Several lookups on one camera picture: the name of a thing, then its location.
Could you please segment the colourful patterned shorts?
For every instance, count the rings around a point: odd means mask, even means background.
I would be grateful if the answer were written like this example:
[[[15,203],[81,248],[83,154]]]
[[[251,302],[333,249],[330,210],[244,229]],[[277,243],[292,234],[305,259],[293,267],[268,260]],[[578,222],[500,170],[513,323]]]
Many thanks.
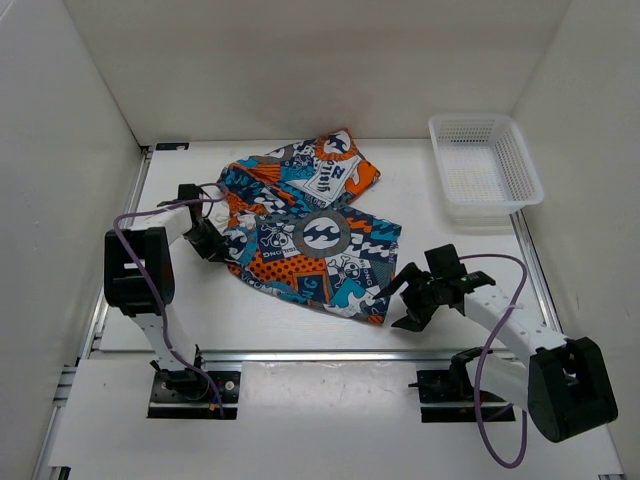
[[[383,324],[402,228],[352,205],[379,177],[347,129],[225,166],[229,272],[281,300]]]

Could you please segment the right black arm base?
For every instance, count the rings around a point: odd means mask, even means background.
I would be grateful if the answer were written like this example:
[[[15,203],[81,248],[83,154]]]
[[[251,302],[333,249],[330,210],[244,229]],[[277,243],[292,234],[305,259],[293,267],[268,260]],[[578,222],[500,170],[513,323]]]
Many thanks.
[[[473,391],[456,390],[447,370],[418,370],[408,384],[418,392],[423,424],[475,423]],[[515,421],[514,408],[502,398],[480,392],[482,419],[488,423]]]

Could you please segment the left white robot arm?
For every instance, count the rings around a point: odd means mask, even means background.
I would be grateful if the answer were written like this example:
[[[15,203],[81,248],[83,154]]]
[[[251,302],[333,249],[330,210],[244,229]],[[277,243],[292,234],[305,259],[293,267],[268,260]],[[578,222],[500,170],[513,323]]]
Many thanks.
[[[181,184],[177,197],[154,210],[122,214],[104,237],[104,296],[144,333],[154,350],[152,366],[186,399],[222,403],[204,370],[201,351],[171,309],[176,293],[171,245],[183,239],[203,260],[230,261],[228,244],[209,214],[228,189],[219,183]]]

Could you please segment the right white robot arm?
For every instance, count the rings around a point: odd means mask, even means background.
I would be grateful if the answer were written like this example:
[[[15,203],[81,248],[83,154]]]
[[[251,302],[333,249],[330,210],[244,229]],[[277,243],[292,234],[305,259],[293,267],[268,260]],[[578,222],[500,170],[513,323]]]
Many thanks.
[[[618,406],[599,346],[571,339],[517,310],[496,281],[470,272],[451,244],[425,253],[428,270],[407,264],[380,292],[399,294],[406,314],[394,327],[423,331],[441,307],[482,326],[490,341],[513,354],[504,360],[490,347],[455,354],[441,376],[423,374],[417,387],[430,401],[477,401],[492,394],[521,408],[538,431],[558,443],[615,421]]]

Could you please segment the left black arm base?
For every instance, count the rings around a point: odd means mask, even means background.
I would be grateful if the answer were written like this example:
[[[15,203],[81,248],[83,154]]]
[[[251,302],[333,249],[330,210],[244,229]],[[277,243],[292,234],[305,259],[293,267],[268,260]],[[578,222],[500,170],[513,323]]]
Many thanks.
[[[156,372],[150,391],[150,419],[236,420],[241,387],[240,371],[209,371],[221,399],[209,383],[191,370]]]

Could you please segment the white plastic basket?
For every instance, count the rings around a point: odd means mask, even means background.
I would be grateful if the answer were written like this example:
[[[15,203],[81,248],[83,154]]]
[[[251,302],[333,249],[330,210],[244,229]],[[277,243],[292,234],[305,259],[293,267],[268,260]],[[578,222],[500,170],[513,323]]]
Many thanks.
[[[437,114],[428,126],[450,216],[498,218],[543,201],[525,138],[510,116]]]

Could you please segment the left aluminium rail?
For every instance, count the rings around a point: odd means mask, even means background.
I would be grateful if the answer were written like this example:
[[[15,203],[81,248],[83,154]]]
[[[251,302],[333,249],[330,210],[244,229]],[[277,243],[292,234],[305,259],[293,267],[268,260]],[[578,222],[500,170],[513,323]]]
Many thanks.
[[[124,206],[125,213],[135,211],[139,205],[154,150],[155,147],[153,145],[142,146],[140,148],[141,160]],[[103,289],[100,289],[93,303],[91,315],[86,321],[85,334],[81,340],[75,361],[70,365],[64,365],[62,367],[52,401],[49,420],[33,471],[31,473],[31,479],[69,478],[71,470],[70,467],[51,467],[49,465],[49,459],[51,457],[51,451],[55,443],[57,431],[64,415],[64,409],[71,393],[77,367],[81,360],[90,358],[94,343],[102,338],[107,311],[108,306],[103,294]]]

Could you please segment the right aluminium rail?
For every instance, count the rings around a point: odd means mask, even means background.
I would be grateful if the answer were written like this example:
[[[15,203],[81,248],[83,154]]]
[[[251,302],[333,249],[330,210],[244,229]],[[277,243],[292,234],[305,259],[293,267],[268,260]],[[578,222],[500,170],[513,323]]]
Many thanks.
[[[539,310],[543,317],[543,323],[552,330],[563,333],[564,328],[561,324],[561,320],[524,213],[522,211],[516,212],[510,216],[510,220],[519,244],[522,261],[526,264],[528,269],[528,282],[535,294]]]

